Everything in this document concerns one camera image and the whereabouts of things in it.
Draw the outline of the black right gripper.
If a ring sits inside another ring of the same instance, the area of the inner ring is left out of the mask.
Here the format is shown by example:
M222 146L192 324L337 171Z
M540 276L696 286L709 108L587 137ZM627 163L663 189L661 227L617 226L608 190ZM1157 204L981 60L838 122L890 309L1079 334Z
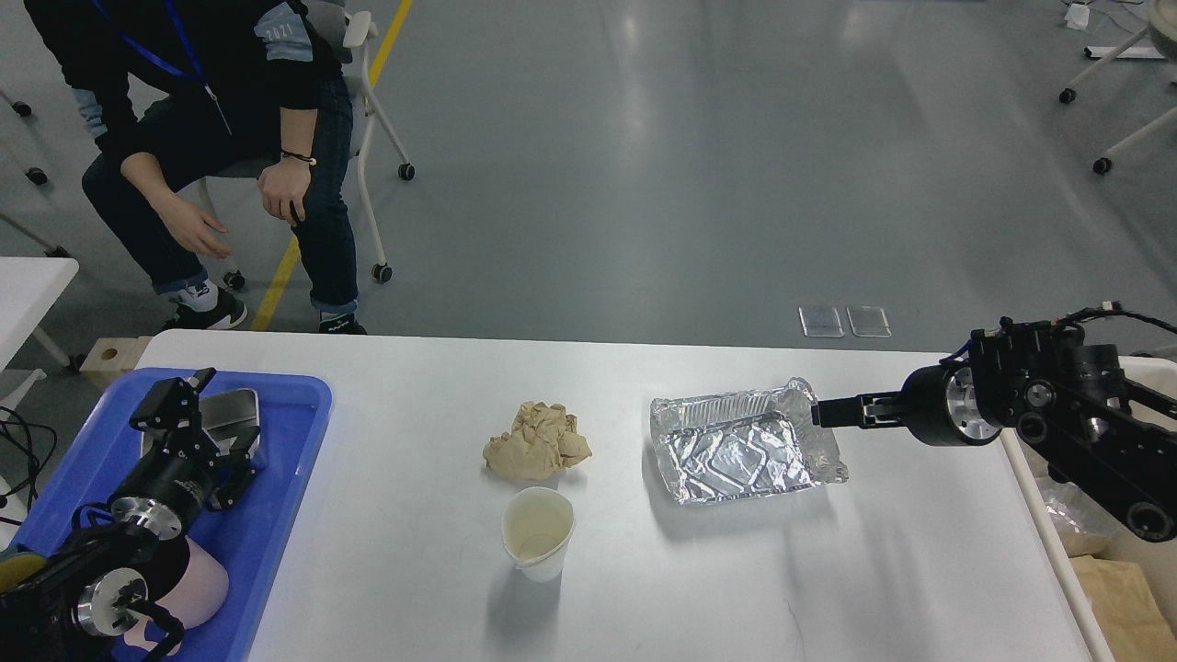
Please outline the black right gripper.
M925 366L909 375L900 393L858 393L811 406L814 425L862 430L907 428L929 446L984 446L1000 433L977 403L967 366Z

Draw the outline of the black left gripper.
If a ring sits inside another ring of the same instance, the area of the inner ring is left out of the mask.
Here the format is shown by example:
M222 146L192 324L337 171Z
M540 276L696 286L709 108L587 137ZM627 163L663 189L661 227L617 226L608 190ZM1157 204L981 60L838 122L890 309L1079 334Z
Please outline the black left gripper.
M234 508L268 466L260 425L202 428L200 393L214 368L155 382L129 417L142 458L109 496L109 514L159 541L182 537L205 510Z

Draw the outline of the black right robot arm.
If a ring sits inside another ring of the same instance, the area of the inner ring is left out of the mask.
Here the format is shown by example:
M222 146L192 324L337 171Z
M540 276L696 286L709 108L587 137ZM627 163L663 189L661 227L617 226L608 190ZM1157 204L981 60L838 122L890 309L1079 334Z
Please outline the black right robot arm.
M1173 418L1173 398L1130 380L1113 344L1085 342L1085 323L1126 317L1173 332L1121 302L1050 320L1000 319L976 327L953 355L907 375L891 393L824 399L811 409L822 428L906 428L929 446L983 446L1011 430L1148 543L1173 538L1173 432L1136 418L1133 405Z

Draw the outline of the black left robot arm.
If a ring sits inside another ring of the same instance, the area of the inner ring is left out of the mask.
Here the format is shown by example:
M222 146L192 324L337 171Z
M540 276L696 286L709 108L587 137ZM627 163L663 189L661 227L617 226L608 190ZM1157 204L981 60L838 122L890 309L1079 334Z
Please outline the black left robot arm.
M4 654L16 661L97 661L128 635L162 661L228 598L222 563L189 537L202 511L237 507L268 464L257 393L202 398L206 368L159 380L129 418L142 457L102 504L77 519L58 552L4 569Z

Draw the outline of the person's right hand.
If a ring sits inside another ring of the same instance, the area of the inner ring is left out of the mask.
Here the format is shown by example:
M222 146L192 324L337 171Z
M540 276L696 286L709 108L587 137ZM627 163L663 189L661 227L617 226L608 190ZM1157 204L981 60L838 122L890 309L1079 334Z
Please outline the person's right hand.
M169 234L185 250L211 258L228 258L233 254L232 249L220 238L220 234L227 234L227 229L202 207L182 200L177 194L164 196L153 207Z

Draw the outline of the person's left hand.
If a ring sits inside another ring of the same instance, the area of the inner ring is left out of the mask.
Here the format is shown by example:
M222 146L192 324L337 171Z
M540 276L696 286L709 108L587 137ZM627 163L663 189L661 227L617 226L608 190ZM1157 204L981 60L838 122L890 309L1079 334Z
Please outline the person's left hand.
M262 208L270 217L297 227L305 221L305 197L312 181L313 167L297 158L282 155L279 163L262 168L257 178Z

